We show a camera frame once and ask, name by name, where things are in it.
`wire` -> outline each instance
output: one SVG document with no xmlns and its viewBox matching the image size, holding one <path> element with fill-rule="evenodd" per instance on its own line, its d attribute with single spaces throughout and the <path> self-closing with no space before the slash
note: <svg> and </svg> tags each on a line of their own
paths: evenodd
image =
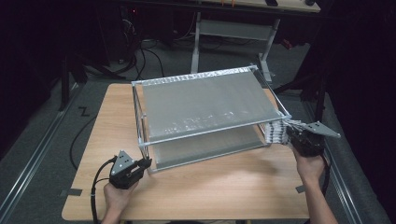
<svg viewBox="0 0 396 224">
<path fill-rule="evenodd" d="M 142 56 L 143 56 L 143 65 L 142 65 L 142 69 L 139 71 L 136 67 L 136 71 L 137 71 L 137 77 L 135 80 L 142 80 L 143 78 L 141 77 L 143 69 L 145 69 L 146 66 L 146 55 L 145 52 L 140 48 L 140 51 L 142 52 Z"/>
<path fill-rule="evenodd" d="M 76 164 L 75 164 L 75 162 L 74 162 L 74 160 L 73 160 L 73 146 L 74 146 L 74 144 L 76 143 L 76 141 L 77 141 L 79 135 L 82 133 L 82 131 L 84 131 L 84 129 L 85 129 L 94 119 L 96 119 L 97 117 L 98 117 L 98 116 L 96 115 L 95 117 L 91 118 L 90 121 L 88 121 L 88 122 L 79 130 L 79 132 L 77 133 L 77 135 L 76 135 L 75 138 L 73 139 L 72 145 L 71 145 L 70 148 L 69 148 L 69 159 L 70 159 L 70 161 L 71 161 L 73 167 L 74 167 L 76 170 L 77 170 L 78 167 L 76 166 Z"/>
<path fill-rule="evenodd" d="M 131 61 L 129 61 L 129 63 L 125 67 L 121 68 L 120 70 L 114 71 L 114 72 L 112 72 L 112 71 L 109 71 L 109 72 L 111 72 L 115 75 L 119 75 L 121 73 L 128 71 L 129 69 L 133 68 L 134 66 L 136 66 L 136 62 L 137 62 L 136 56 L 133 55 Z M 85 71 L 87 73 L 95 75 L 95 76 L 104 76 L 105 75 L 104 73 L 96 73 L 87 67 L 85 67 Z"/>
<path fill-rule="evenodd" d="M 223 38 L 221 38 L 221 37 L 206 36 L 206 40 L 208 40 L 207 43 L 208 42 L 212 42 L 212 43 L 218 42 L 219 44 L 217 46 L 215 46 L 214 48 L 206 48 L 206 47 L 204 47 L 205 43 L 202 43 L 203 41 L 200 41 L 200 44 L 199 44 L 200 48 L 202 48 L 202 49 L 218 49 L 223 44 Z"/>
<path fill-rule="evenodd" d="M 101 181 L 103 181 L 103 180 L 107 180 L 107 179 L 110 179 L 110 178 L 102 178 L 102 179 L 96 181 L 96 184 L 99 183 L 99 182 L 101 182 Z"/>
<path fill-rule="evenodd" d="M 174 39 L 174 41 L 183 40 L 183 39 L 187 39 L 187 38 L 191 38 L 192 36 L 195 36 L 195 35 L 187 36 L 187 35 L 191 32 L 192 26 L 194 25 L 195 16 L 196 16 L 196 12 L 194 12 L 194 14 L 192 15 L 192 21 L 191 21 L 190 28 L 189 28 L 189 30 L 187 31 L 187 33 L 184 34 L 182 37 L 180 37 L 180 38 L 178 38 L 178 39 Z"/>
<path fill-rule="evenodd" d="M 324 172 L 325 172 L 324 181 L 323 181 L 323 185 L 322 185 L 321 191 L 323 193 L 323 196 L 326 197 L 327 187 L 329 187 L 329 182 L 330 182 L 330 168 L 331 168 L 332 162 L 331 161 L 327 161 L 323 154 L 320 154 L 320 157 L 323 159 Z"/>
<path fill-rule="evenodd" d="M 194 35 L 186 37 L 185 39 L 174 41 L 174 44 L 183 46 L 183 47 L 188 47 L 194 44 L 194 40 L 190 40 L 190 38 L 194 37 Z M 189 42 L 188 44 L 180 44 L 180 42 Z"/>
<path fill-rule="evenodd" d="M 98 224 L 98 215 L 96 213 L 96 201 L 95 201 L 95 192 L 96 192 L 96 183 L 103 180 L 97 180 L 99 174 L 102 172 L 103 168 L 105 168 L 105 166 L 109 165 L 111 162 L 115 162 L 117 160 L 117 156 L 114 156 L 113 159 L 110 159 L 108 161 L 106 161 L 98 170 L 98 172 L 96 173 L 95 179 L 93 180 L 92 183 L 92 189 L 91 189 L 91 210 L 92 210 L 92 217 L 93 217 L 93 223 L 94 224 Z"/>
<path fill-rule="evenodd" d="M 77 55 L 77 54 L 75 54 L 75 55 L 81 60 L 81 62 L 83 64 L 90 65 L 94 69 L 96 69 L 99 72 L 101 72 L 104 76 L 112 77 L 112 78 L 115 78 L 115 79 L 125 79 L 125 77 L 120 77 L 119 75 L 114 74 L 113 72 L 111 72 L 110 70 L 106 69 L 102 65 L 97 64 L 97 63 L 95 63 L 94 61 L 92 61 L 92 60 L 90 60 L 88 58 L 85 58 L 85 57 L 83 57 L 81 55 Z"/>
<path fill-rule="evenodd" d="M 163 74 L 163 77 L 165 77 L 165 74 L 163 73 L 163 63 L 161 62 L 160 57 L 159 57 L 156 53 L 154 53 L 153 51 L 151 51 L 151 50 L 149 50 L 149 49 L 143 49 L 143 50 L 152 53 L 152 54 L 158 59 L 158 62 L 160 62 L 161 72 L 162 72 L 162 74 Z"/>
<path fill-rule="evenodd" d="M 126 20 L 126 19 L 122 19 L 122 21 L 126 21 L 126 23 L 129 24 L 129 28 L 131 28 L 131 26 L 133 26 L 133 24 L 130 21 Z"/>
</svg>

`wooden table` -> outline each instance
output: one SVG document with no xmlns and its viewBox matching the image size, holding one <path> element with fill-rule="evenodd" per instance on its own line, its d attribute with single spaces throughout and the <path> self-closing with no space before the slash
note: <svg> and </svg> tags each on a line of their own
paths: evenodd
<svg viewBox="0 0 396 224">
<path fill-rule="evenodd" d="M 92 134 L 78 167 L 62 216 L 66 220 L 92 220 L 90 195 L 99 167 L 124 149 L 142 158 L 137 146 L 132 86 L 108 87 Z M 101 177 L 108 177 L 111 165 Z M 103 185 L 96 185 L 99 218 L 106 211 Z M 203 220 L 308 218 L 296 162 L 288 147 L 273 144 L 149 175 L 134 191 L 123 217 L 127 220 Z"/>
<path fill-rule="evenodd" d="M 230 5 L 233 0 L 224 0 L 224 5 Z M 262 7 L 262 8 L 271 8 L 277 10 L 292 10 L 292 11 L 300 11 L 300 12 L 320 12 L 320 7 L 317 3 L 313 6 L 308 6 L 305 3 L 305 0 L 276 0 L 278 5 L 277 7 L 269 7 L 265 3 L 265 0 L 234 0 L 234 6 L 239 7 Z M 209 3 L 221 3 L 221 0 L 202 0 L 202 2 Z"/>
</svg>

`hand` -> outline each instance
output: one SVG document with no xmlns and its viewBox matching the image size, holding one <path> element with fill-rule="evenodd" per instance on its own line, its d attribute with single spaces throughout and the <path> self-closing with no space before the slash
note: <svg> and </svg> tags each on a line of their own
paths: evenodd
<svg viewBox="0 0 396 224">
<path fill-rule="evenodd" d="M 128 189 L 116 189 L 110 183 L 105 185 L 106 213 L 102 220 L 102 224 L 119 223 L 120 216 L 128 205 L 132 192 L 136 188 L 137 184 L 138 182 Z"/>
<path fill-rule="evenodd" d="M 323 159 L 320 156 L 306 158 L 301 156 L 294 147 L 291 147 L 291 149 L 297 160 L 297 172 L 303 180 L 303 184 L 318 184 L 325 167 Z"/>
</svg>

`black cable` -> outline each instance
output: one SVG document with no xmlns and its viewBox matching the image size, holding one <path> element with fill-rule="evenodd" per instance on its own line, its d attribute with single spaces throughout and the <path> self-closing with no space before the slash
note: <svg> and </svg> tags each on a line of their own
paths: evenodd
<svg viewBox="0 0 396 224">
<path fill-rule="evenodd" d="M 143 69 L 145 69 L 145 66 L 146 66 L 146 55 L 145 55 L 145 52 L 142 49 L 140 49 L 140 51 L 142 52 L 142 56 L 143 56 L 143 66 L 142 66 L 142 69 L 140 71 L 136 67 L 137 77 L 136 77 L 135 80 L 142 79 L 141 75 L 142 75 Z"/>
<path fill-rule="evenodd" d="M 131 68 L 135 67 L 135 66 L 136 66 L 136 63 L 137 63 L 136 56 L 133 55 L 131 61 L 129 61 L 128 64 L 127 64 L 125 67 L 121 68 L 120 70 L 114 71 L 114 72 L 112 72 L 112 73 L 114 73 L 114 74 L 116 74 L 116 75 L 119 75 L 119 74 L 121 74 L 121 73 L 124 73 L 124 72 L 130 70 Z M 85 71 L 86 71 L 87 73 L 92 74 L 92 75 L 95 75 L 95 76 L 105 76 L 105 74 L 94 72 L 94 71 L 90 70 L 90 69 L 87 68 L 87 67 L 85 67 Z"/>
<path fill-rule="evenodd" d="M 131 44 L 128 43 L 129 47 L 127 49 L 127 57 L 131 58 L 131 60 L 128 62 L 128 64 L 125 67 L 113 72 L 114 74 L 119 75 L 121 73 L 124 73 L 124 72 L 130 70 L 134 66 L 136 66 L 137 59 L 136 59 L 134 53 L 136 52 L 137 48 L 139 47 L 141 35 L 142 35 L 142 31 L 138 32 L 135 36 L 133 36 L 134 38 L 131 41 L 132 43 Z"/>
<path fill-rule="evenodd" d="M 96 173 L 95 179 L 93 180 L 92 183 L 92 189 L 91 189 L 91 210 L 92 210 L 92 217 L 93 217 L 93 223 L 94 224 L 98 224 L 98 215 L 96 213 L 96 201 L 95 201 L 95 192 L 96 192 L 96 183 L 99 182 L 98 176 L 99 174 L 102 172 L 103 168 L 105 168 L 105 166 L 109 165 L 111 162 L 116 162 L 117 160 L 117 156 L 114 156 L 113 159 L 106 161 L 98 170 L 98 172 Z"/>
<path fill-rule="evenodd" d="M 103 75 L 108 76 L 108 77 L 112 77 L 114 79 L 125 79 L 125 77 L 120 77 L 117 74 L 114 74 L 112 71 L 106 69 L 105 67 L 103 67 L 101 64 L 95 63 L 94 61 L 83 57 L 82 55 L 78 55 L 75 54 L 83 64 L 87 64 L 91 67 L 93 67 L 94 69 L 98 70 L 99 72 L 103 73 Z"/>
<path fill-rule="evenodd" d="M 82 131 L 84 131 L 84 129 L 85 129 L 94 119 L 96 119 L 96 118 L 97 118 L 97 115 L 96 115 L 95 117 L 91 118 L 90 121 L 88 121 L 88 122 L 79 130 L 79 132 L 77 133 L 77 135 L 76 135 L 75 138 L 73 139 L 72 145 L 71 145 L 70 148 L 69 148 L 69 159 L 70 159 L 70 162 L 72 163 L 73 167 L 74 167 L 76 170 L 77 170 L 77 166 L 76 166 L 76 164 L 74 163 L 74 160 L 73 160 L 73 146 L 74 146 L 74 144 L 76 143 L 76 141 L 77 141 L 79 135 L 82 133 Z"/>
<path fill-rule="evenodd" d="M 174 44 L 182 46 L 182 47 L 189 47 L 195 43 L 195 40 L 191 40 L 191 38 L 194 37 L 194 35 L 186 37 L 185 39 L 181 40 L 174 40 Z M 189 44 L 180 44 L 179 42 L 189 42 Z"/>
<path fill-rule="evenodd" d="M 163 72 L 163 63 L 161 62 L 160 57 L 156 53 L 154 53 L 153 51 L 151 51 L 149 49 L 143 49 L 143 50 L 148 51 L 148 52 L 152 53 L 155 57 L 157 57 L 158 62 L 160 62 L 161 72 L 163 74 L 163 77 L 165 77 L 165 73 Z"/>
<path fill-rule="evenodd" d="M 99 183 L 99 182 L 101 182 L 101 181 L 107 180 L 107 179 L 110 179 L 110 178 L 102 178 L 102 179 L 100 179 L 100 180 L 97 180 L 97 181 L 96 181 L 96 184 Z"/>
<path fill-rule="evenodd" d="M 200 41 L 200 48 L 202 49 L 218 49 L 223 45 L 223 38 L 222 37 L 218 37 L 218 36 L 206 36 L 206 38 L 202 38 L 203 41 Z M 204 40 L 208 40 L 208 42 L 212 42 L 212 43 L 219 43 L 217 46 L 215 46 L 214 48 L 206 48 L 204 47 Z"/>
<path fill-rule="evenodd" d="M 323 154 L 320 154 L 320 157 L 323 159 L 324 162 L 324 181 L 322 185 L 322 194 L 326 197 L 327 187 L 329 187 L 330 182 L 330 168 L 332 163 L 328 162 Z"/>
</svg>

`metal frame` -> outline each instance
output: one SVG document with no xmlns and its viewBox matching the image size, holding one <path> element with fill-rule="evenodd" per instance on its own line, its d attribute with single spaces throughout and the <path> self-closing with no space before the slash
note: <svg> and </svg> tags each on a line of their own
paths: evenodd
<svg viewBox="0 0 396 224">
<path fill-rule="evenodd" d="M 236 38 L 249 38 L 266 41 L 266 45 L 263 47 L 263 53 L 259 53 L 259 61 L 265 80 L 271 83 L 271 73 L 266 60 L 274 42 L 279 23 L 280 19 L 275 19 L 272 26 L 225 21 L 207 21 L 201 20 L 201 12 L 198 12 L 195 24 L 195 43 L 194 50 L 192 52 L 191 73 L 193 74 L 198 72 L 200 35 L 219 35 Z"/>
<path fill-rule="evenodd" d="M 56 118 L 52 121 L 48 129 L 46 130 L 44 136 L 41 138 L 38 146 L 35 148 L 32 157 L 27 162 L 23 171 L 18 176 L 15 184 L 13 185 L 11 191 L 8 193 L 5 200 L 2 202 L 0 206 L 0 223 L 7 223 L 11 214 L 16 207 L 17 203 L 21 199 L 23 193 L 27 189 L 30 181 L 35 176 L 35 173 L 40 166 L 41 162 L 44 160 L 44 157 L 47 155 L 47 152 L 50 150 L 51 142 L 53 140 L 54 135 L 58 132 L 60 125 L 63 122 L 64 116 L 69 110 L 71 104 L 75 101 L 77 96 L 82 91 L 84 87 L 83 84 L 75 83 L 71 90 L 68 90 L 66 93 L 71 91 L 71 95 L 67 95 L 67 102 L 65 102 L 62 110 L 59 110 Z"/>
<path fill-rule="evenodd" d="M 276 104 L 278 106 L 278 110 L 281 111 L 284 116 L 280 116 L 279 119 L 290 119 L 291 118 L 291 114 L 286 110 L 286 108 L 280 103 L 279 99 L 275 96 L 274 92 L 272 91 L 272 89 L 270 88 L 270 86 L 268 85 L 268 83 L 265 81 L 265 78 L 263 78 L 262 73 L 260 73 L 258 67 L 256 65 L 251 65 L 251 66 L 247 66 L 247 67 L 239 67 L 239 68 L 234 68 L 234 69 L 225 69 L 225 70 L 219 70 L 219 71 L 214 71 L 214 72 L 206 72 L 206 73 L 199 73 L 199 74 L 191 74 L 191 75 L 184 75 L 184 76 L 178 76 L 178 77 L 168 77 L 171 79 L 182 79 L 184 78 L 188 78 L 188 77 L 192 77 L 192 76 L 209 76 L 209 77 L 213 77 L 213 76 L 218 76 L 219 73 L 223 73 L 220 76 L 223 75 L 230 75 L 230 74 L 235 74 L 235 73 L 239 73 L 239 72 L 246 72 L 246 71 L 252 71 L 255 75 L 255 77 L 258 79 L 258 81 L 263 84 L 265 89 L 269 89 L 271 91 L 271 93 L 274 95 L 275 99 L 276 99 Z M 153 80 L 163 80 L 164 78 L 157 78 L 157 79 L 153 79 Z M 145 120 L 147 118 L 147 115 L 145 113 L 145 111 L 143 111 L 142 109 L 142 105 L 140 103 L 140 99 L 139 99 L 139 95 L 137 93 L 137 86 L 138 85 L 143 85 L 143 83 L 145 82 L 150 82 L 153 80 L 139 80 L 139 81 L 133 81 L 132 82 L 132 89 L 133 89 L 133 95 L 134 95 L 134 112 L 135 112 L 135 121 L 136 121 L 136 129 L 137 129 L 137 141 L 138 141 L 138 146 L 142 152 L 142 155 L 144 158 L 147 158 L 149 156 L 149 149 L 148 146 L 151 145 L 155 145 L 155 144 L 160 144 L 163 142 L 167 142 L 167 141 L 173 141 L 173 140 L 177 140 L 177 139 L 181 139 L 181 138 L 185 138 L 185 137 L 192 137 L 192 136 L 196 136 L 196 135 L 200 135 L 200 134 L 205 134 L 205 133 L 213 133 L 213 132 L 219 132 L 219 131 L 224 131 L 224 130 L 228 130 L 228 129 L 232 129 L 232 128 L 238 128 L 238 127 L 244 127 L 244 126 L 248 126 L 248 125 L 258 125 L 260 131 L 262 134 L 264 134 L 262 126 L 260 125 L 261 123 L 264 122 L 269 122 L 269 121 L 274 121 L 274 120 L 279 120 L 279 119 L 269 119 L 269 120 L 261 120 L 259 122 L 251 122 L 251 123 L 246 123 L 243 125 L 235 125 L 235 126 L 230 126 L 227 128 L 220 128 L 220 129 L 216 129 L 216 130 L 210 130 L 210 131 L 204 131 L 204 132 L 200 132 L 200 133 L 193 133 L 193 134 L 186 134 L 180 137 L 170 137 L 164 140 L 158 140 L 158 141 L 149 141 L 149 138 L 147 137 L 147 131 L 145 128 Z"/>
</svg>

